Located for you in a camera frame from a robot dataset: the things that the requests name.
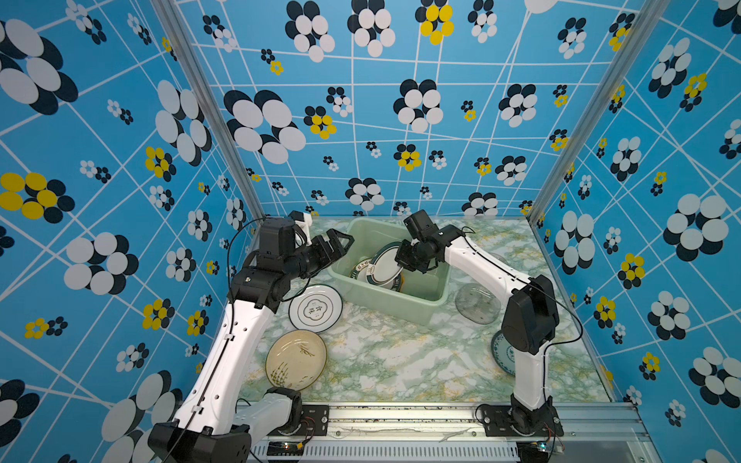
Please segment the large white green-rimmed plate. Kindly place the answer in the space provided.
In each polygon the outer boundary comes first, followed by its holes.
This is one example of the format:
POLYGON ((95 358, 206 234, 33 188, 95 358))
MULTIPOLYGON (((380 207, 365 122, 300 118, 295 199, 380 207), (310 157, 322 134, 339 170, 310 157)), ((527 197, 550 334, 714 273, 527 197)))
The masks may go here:
POLYGON ((395 281, 403 271, 397 262, 401 241, 383 246, 371 259, 367 267, 366 281, 375 286, 383 286, 395 281))

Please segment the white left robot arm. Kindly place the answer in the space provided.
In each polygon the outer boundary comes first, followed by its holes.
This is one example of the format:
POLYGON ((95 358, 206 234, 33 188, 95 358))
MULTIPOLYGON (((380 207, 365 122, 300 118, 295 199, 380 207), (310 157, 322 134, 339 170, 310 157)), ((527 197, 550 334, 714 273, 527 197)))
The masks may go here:
POLYGON ((354 239, 335 229, 311 237, 308 227, 281 218, 262 223, 259 233, 257 248, 229 285, 222 326, 196 384, 173 418, 152 428, 148 445, 164 462, 244 462, 271 432, 301 425, 299 391, 273 387, 242 419, 239 392, 291 283, 341 260, 354 239))

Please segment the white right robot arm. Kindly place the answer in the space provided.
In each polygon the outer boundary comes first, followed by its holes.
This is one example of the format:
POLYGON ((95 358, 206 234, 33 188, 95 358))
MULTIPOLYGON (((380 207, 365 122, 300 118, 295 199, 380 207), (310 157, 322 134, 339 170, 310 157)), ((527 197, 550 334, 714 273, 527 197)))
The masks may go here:
POLYGON ((465 235, 445 241, 443 233, 412 243, 404 240, 396 262, 406 270, 426 273, 430 263, 457 268, 490 291, 505 309, 501 332, 513 348, 515 386, 509 425, 522 435, 542 428, 562 437, 563 428, 548 392, 547 349, 560 323, 551 280, 530 277, 503 264, 465 235))

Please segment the small white green-rimmed plate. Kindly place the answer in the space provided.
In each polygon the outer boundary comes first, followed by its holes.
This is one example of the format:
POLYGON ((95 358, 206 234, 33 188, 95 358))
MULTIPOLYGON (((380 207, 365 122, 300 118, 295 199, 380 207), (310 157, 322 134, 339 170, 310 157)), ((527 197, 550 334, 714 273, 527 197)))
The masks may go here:
MULTIPOLYGON (((371 259, 361 260, 355 265, 355 268, 351 271, 350 277, 364 284, 370 284, 367 274, 370 268, 371 259)), ((403 286, 404 279, 403 275, 399 274, 395 279, 384 284, 371 283, 372 286, 382 287, 382 289, 391 289, 391 291, 399 292, 403 286)))

